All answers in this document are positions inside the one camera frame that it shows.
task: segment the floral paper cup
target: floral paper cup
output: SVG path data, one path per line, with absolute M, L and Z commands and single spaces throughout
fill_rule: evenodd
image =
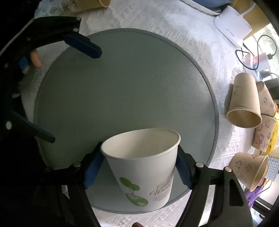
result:
M 272 97 L 264 82 L 257 82 L 257 90 L 259 94 L 261 114 L 266 114 L 273 117 L 276 113 L 276 107 L 273 103 Z
M 263 121 L 256 127 L 252 146 L 265 152 L 274 130 L 275 119 L 267 115 L 262 115 L 261 117 Z
M 236 153 L 230 161 L 237 179 L 250 191 L 254 191 L 268 169 L 268 156 Z

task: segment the paper cup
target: paper cup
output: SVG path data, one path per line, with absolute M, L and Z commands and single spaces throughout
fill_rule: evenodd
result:
M 62 7 L 64 11 L 75 13 L 94 8 L 107 8 L 109 4 L 110 0 L 63 0 Z
M 273 117 L 267 115 L 262 115 L 261 117 L 263 121 L 256 127 L 252 146 L 266 152 L 276 121 Z
M 107 139 L 101 150 L 127 199 L 154 211 L 170 197 L 179 143 L 175 131 L 141 129 Z
M 257 82 L 257 89 L 259 94 L 261 114 L 267 114 L 273 117 L 276 113 L 276 107 L 273 99 L 264 82 Z
M 255 128 L 262 122 L 256 82 L 248 73 L 240 73 L 234 79 L 227 120 L 241 128 Z
M 254 191 L 266 174 L 268 156 L 236 153 L 230 161 L 230 167 L 237 179 L 250 191 Z

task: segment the gray round tray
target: gray round tray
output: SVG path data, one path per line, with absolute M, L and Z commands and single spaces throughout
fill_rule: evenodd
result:
M 89 38 L 102 48 L 102 56 L 92 59 L 69 47 L 48 70 L 36 98 L 35 123 L 56 137 L 53 144 L 39 141 L 48 165 L 67 168 L 99 141 L 151 127 L 177 131 L 184 151 L 208 165 L 219 118 L 197 62 L 172 41 L 143 30 L 112 29 Z M 175 171 L 166 206 L 187 192 Z M 106 159 L 86 193 L 97 209 L 142 213 L 125 197 Z

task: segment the lace tablecloth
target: lace tablecloth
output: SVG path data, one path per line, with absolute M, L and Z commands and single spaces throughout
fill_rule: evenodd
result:
M 41 15 L 44 14 L 51 13 L 41 11 Z M 143 29 L 170 39 L 196 59 L 214 90 L 220 118 L 218 143 L 209 167 L 223 169 L 235 153 L 254 151 L 251 148 L 254 130 L 235 127 L 225 118 L 225 101 L 230 99 L 230 83 L 242 71 L 242 67 L 235 57 L 235 47 L 214 26 L 214 16 L 179 0 L 112 0 L 108 9 L 84 12 L 78 16 L 82 18 L 80 33 L 83 35 L 113 28 Z M 20 83 L 29 120 L 33 121 L 34 102 L 45 73 L 67 47 L 64 42 L 58 42 L 39 48 L 43 67 Z M 168 207 L 146 214 L 122 215 L 96 209 L 94 212 L 101 226 L 126 227 L 134 222 L 144 226 L 175 226 L 189 195 Z M 208 220 L 213 195 L 214 186 L 211 186 L 200 224 Z

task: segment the white pegboard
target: white pegboard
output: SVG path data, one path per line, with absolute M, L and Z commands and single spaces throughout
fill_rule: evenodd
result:
M 272 151 L 268 154 L 268 172 L 266 179 L 274 181 L 279 170 L 279 146 L 275 145 Z

